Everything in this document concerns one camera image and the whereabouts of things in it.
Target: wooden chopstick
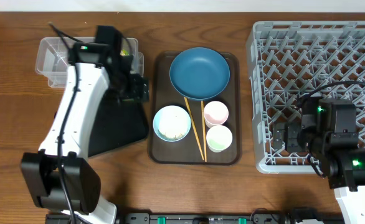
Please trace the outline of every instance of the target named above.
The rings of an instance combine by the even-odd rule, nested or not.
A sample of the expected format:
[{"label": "wooden chopstick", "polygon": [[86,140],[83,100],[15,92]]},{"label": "wooden chopstick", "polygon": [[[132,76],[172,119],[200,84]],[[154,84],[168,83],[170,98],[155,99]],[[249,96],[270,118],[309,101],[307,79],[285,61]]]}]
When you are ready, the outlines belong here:
[{"label": "wooden chopstick", "polygon": [[207,162],[207,154],[206,154],[206,127],[205,127],[205,115],[203,101],[201,101],[202,107],[202,127],[203,127],[203,151],[205,152],[205,162]]},{"label": "wooden chopstick", "polygon": [[204,160],[204,158],[203,158],[203,152],[202,152],[202,147],[201,147],[201,142],[199,142],[199,138],[197,136],[197,132],[196,132],[196,128],[195,128],[195,123],[194,123],[194,118],[192,117],[191,109],[189,109],[188,99],[186,97],[184,97],[184,100],[185,100],[185,104],[186,104],[187,109],[188,109],[189,117],[191,118],[192,128],[194,129],[196,142],[197,142],[197,145],[199,146],[199,150],[201,152],[202,160]]}]

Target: green tape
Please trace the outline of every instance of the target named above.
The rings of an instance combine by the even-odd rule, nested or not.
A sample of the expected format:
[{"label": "green tape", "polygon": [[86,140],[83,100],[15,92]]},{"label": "green tape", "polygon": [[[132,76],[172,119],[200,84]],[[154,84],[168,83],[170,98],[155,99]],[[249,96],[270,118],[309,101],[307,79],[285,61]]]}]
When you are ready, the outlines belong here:
[{"label": "green tape", "polygon": [[158,224],[166,224],[166,217],[158,217]]},{"label": "green tape", "polygon": [[246,218],[238,218],[238,224],[246,224]]}]

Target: dark brown tray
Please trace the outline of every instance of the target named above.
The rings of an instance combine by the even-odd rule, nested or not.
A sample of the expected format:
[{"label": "dark brown tray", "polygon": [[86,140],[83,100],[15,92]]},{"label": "dark brown tray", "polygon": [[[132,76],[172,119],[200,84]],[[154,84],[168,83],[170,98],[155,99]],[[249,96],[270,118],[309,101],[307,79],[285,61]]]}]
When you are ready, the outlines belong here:
[{"label": "dark brown tray", "polygon": [[[190,164],[190,165],[232,165],[239,161],[242,154],[240,107],[239,107],[239,63],[237,58],[229,53],[221,53],[230,67],[230,81],[225,90],[216,97],[206,100],[221,101],[229,109],[227,126],[233,136],[232,144],[222,152],[212,152],[207,148],[207,162],[204,162],[197,146],[194,131],[191,127],[188,135],[177,142],[161,140],[153,131],[153,118],[161,108],[176,105],[186,109],[184,97],[180,95],[170,82],[169,70],[171,63],[180,52],[164,52],[156,61],[153,81],[151,124],[148,138],[148,154],[152,160],[161,164]],[[203,150],[201,102],[188,100],[192,117]]]}]

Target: white plastic crate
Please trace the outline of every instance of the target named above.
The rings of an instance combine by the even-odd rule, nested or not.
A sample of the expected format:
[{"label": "white plastic crate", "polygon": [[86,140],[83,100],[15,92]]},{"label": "white plastic crate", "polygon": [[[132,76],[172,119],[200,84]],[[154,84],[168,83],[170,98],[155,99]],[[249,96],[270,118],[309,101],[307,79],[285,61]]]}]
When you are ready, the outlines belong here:
[{"label": "white plastic crate", "polygon": [[[93,42],[94,37],[76,37],[83,42]],[[69,47],[75,43],[74,40],[65,38]],[[131,72],[139,72],[143,76],[144,57],[138,52],[138,41],[135,38],[127,38],[132,52],[126,41],[123,41],[122,48],[134,56],[131,63]],[[39,51],[36,59],[36,73],[48,78],[48,86],[52,88],[64,88],[67,79],[67,49],[59,37],[46,37],[40,41]]]},{"label": "white plastic crate", "polygon": [[[273,124],[300,120],[295,109],[298,95],[337,81],[365,82],[365,21],[256,22],[246,49],[257,169],[262,173],[314,173],[306,161],[307,153],[289,154],[273,148]],[[365,147],[365,88],[339,85],[321,94],[353,101],[359,145]]]}]

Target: white wall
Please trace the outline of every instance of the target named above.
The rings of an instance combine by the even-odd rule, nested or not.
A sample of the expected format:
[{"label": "white wall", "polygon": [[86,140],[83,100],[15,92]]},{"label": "white wall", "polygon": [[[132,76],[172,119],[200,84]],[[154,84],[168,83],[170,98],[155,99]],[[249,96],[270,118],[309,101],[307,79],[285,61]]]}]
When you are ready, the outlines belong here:
[{"label": "white wall", "polygon": [[0,0],[0,11],[365,12],[365,0]]}]

